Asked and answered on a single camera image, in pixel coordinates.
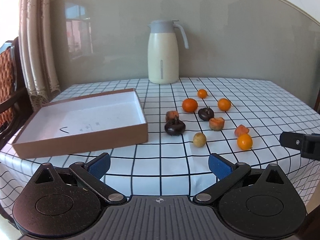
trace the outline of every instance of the blue gripper pad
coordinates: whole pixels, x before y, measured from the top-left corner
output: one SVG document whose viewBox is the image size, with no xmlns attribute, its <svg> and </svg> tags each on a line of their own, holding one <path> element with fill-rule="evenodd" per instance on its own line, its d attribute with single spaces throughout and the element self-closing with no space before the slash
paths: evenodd
<svg viewBox="0 0 320 240">
<path fill-rule="evenodd" d="M 209 156 L 208 163 L 210 171 L 216 175 L 218 179 L 223 179 L 232 173 L 232 168 L 214 155 Z"/>
<path fill-rule="evenodd" d="M 103 175 L 107 173 L 107 171 L 110 169 L 111 163 L 109 154 L 105 154 L 101 157 L 100 156 L 94 158 L 94 162 L 92 164 L 91 162 L 87 163 L 87 171 L 97 179 L 101 179 Z"/>
</svg>

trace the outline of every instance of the white thermos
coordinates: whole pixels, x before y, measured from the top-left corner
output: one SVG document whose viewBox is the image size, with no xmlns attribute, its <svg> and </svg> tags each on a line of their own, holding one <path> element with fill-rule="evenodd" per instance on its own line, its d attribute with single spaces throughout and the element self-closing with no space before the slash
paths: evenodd
<svg viewBox="0 0 320 240">
<path fill-rule="evenodd" d="M 148 25 L 151 33 L 148 42 L 148 76 L 155 84 L 171 84 L 179 79 L 179 51 L 173 28 L 179 28 L 184 46 L 189 49 L 186 33 L 173 21 L 157 20 Z"/>
</svg>

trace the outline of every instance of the checkered tablecloth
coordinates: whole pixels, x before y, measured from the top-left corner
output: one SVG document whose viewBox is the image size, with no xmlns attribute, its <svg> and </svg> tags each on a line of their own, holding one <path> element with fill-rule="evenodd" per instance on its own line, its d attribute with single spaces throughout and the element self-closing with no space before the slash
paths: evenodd
<svg viewBox="0 0 320 240">
<path fill-rule="evenodd" d="M 134 79 L 73 85 L 53 101 L 135 88 L 148 121 L 149 141 L 145 144 L 106 149 L 74 155 L 21 160 L 10 142 L 0 153 L 0 203 L 12 214 L 13 202 L 41 163 L 68 167 L 76 161 L 88 162 L 107 151 L 111 168 L 101 179 L 124 195 L 184 195 L 202 191 L 217 181 L 208 168 L 208 156 L 215 152 L 229 161 L 246 162 L 252 167 L 265 168 L 278 163 L 297 189 L 304 203 L 311 198 L 320 179 L 319 161 L 301 158 L 296 150 L 279 143 L 282 131 L 320 133 L 320 115 L 302 101 L 270 81 L 225 78 L 181 78 L 171 85 L 156 85 L 148 79 Z M 198 98 L 197 90 L 206 89 L 209 96 Z M 223 131 L 210 130 L 208 122 L 197 114 L 187 114 L 182 101 L 194 98 L 199 108 L 209 106 L 215 117 L 223 117 Z M 232 102 L 225 113 L 217 107 L 220 98 Z M 165 113 L 177 109 L 186 124 L 182 136 L 164 132 Z M 250 128 L 252 150 L 242 152 L 236 144 L 234 129 L 243 124 Z M 196 148 L 195 133 L 203 132 L 207 144 Z"/>
</svg>

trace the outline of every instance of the crosshair mark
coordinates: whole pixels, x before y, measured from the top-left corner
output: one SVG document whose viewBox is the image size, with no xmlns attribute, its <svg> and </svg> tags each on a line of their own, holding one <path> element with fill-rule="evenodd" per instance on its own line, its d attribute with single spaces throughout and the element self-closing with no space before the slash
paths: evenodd
<svg viewBox="0 0 320 240">
<path fill-rule="evenodd" d="M 62 127 L 62 128 L 60 128 L 59 130 L 60 130 L 61 132 L 69 133 L 69 132 L 66 132 L 66 131 L 62 130 L 62 129 L 64 129 L 64 128 L 68 128 L 68 127 L 67 127 L 67 126 L 66 126 L 66 127 Z"/>
<path fill-rule="evenodd" d="M 165 200 L 163 198 L 157 198 L 157 199 L 155 199 L 155 201 L 158 202 L 158 203 L 162 203 Z"/>
</svg>

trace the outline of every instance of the jug handle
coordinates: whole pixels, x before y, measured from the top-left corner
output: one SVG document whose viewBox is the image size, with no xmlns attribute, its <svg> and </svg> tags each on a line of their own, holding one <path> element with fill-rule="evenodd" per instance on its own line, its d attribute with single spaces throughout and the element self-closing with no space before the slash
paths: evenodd
<svg viewBox="0 0 320 240">
<path fill-rule="evenodd" d="M 176 24 L 176 23 L 173 24 L 173 27 L 174 27 L 174 28 L 178 28 L 178 29 L 181 31 L 182 38 L 183 38 L 183 43 L 184 43 L 184 47 L 185 47 L 186 49 L 189 49 L 189 44 L 188 44 L 187 36 L 186 36 L 186 33 L 184 32 L 183 27 L 182 27 L 181 25 L 179 25 L 179 24 Z"/>
</svg>

